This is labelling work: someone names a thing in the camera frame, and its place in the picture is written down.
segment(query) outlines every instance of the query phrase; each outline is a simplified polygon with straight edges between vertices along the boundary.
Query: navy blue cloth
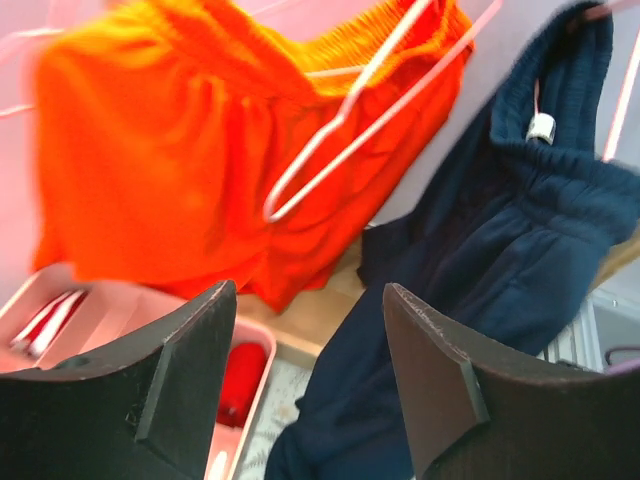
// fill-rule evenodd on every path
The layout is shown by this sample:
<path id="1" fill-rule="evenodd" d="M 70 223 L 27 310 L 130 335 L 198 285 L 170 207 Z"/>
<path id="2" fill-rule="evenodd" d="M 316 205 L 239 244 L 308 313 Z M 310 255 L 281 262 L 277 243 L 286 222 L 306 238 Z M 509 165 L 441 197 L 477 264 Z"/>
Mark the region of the navy blue cloth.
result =
<path id="1" fill-rule="evenodd" d="M 385 284 L 538 354 L 574 318 L 611 246 L 640 217 L 640 177 L 594 155 L 612 53 L 610 18 L 558 14 L 451 150 L 416 208 L 365 233 L 368 288 L 314 368 L 299 419 L 271 451 L 266 480 L 408 480 L 412 466 L 382 314 Z M 534 113 L 553 145 L 525 141 Z"/>

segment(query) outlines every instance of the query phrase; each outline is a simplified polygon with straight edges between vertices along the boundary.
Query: white label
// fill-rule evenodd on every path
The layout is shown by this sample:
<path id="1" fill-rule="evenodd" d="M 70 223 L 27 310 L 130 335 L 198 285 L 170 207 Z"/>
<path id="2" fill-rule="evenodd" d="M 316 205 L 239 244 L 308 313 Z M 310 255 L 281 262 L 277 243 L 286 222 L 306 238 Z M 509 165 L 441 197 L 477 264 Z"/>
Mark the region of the white label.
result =
<path id="1" fill-rule="evenodd" d="M 556 135 L 556 121 L 551 115 L 546 113 L 536 113 L 529 123 L 526 140 L 541 138 L 549 145 L 553 145 L 553 138 Z"/>

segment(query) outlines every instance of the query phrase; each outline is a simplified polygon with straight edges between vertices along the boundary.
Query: orange garment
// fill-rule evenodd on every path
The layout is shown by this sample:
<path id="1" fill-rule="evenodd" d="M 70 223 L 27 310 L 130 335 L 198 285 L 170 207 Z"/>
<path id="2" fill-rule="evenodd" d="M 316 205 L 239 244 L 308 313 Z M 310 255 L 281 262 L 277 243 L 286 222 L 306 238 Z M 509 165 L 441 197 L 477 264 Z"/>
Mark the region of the orange garment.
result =
<path id="1" fill-rule="evenodd" d="M 438 0 L 389 57 L 284 203 L 422 77 L 470 27 Z M 408 9 L 387 0 L 307 43 L 228 0 L 126 5 L 51 45 L 36 68 L 43 231 L 34 266 L 190 298 L 232 279 L 282 310 L 328 280 L 443 125 L 472 47 L 289 215 L 267 193 Z"/>

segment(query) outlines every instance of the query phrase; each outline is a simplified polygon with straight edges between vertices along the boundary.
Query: pink bin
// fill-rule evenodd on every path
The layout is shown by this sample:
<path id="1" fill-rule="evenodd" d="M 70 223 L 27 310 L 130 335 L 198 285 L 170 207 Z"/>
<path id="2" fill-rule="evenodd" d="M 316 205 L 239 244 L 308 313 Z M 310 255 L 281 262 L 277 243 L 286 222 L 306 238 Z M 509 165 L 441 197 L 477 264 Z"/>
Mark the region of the pink bin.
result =
<path id="1" fill-rule="evenodd" d="M 40 359 L 30 360 L 11 351 L 11 339 L 44 304 L 67 290 L 81 286 L 90 290 L 89 295 Z M 102 346 L 143 327 L 183 303 L 184 300 L 180 298 L 122 282 L 98 281 L 79 284 L 73 281 L 68 265 L 52 265 L 33 275 L 0 310 L 0 372 L 36 366 L 43 369 L 52 368 L 62 360 Z M 267 365 L 245 427 L 232 429 L 216 424 L 205 480 L 233 478 L 275 358 L 276 340 L 273 334 L 262 326 L 237 317 L 231 348 L 245 342 L 262 345 L 267 354 Z M 214 478 L 210 475 L 211 467 L 220 452 L 227 454 L 226 467 L 222 476 L 216 475 Z"/>

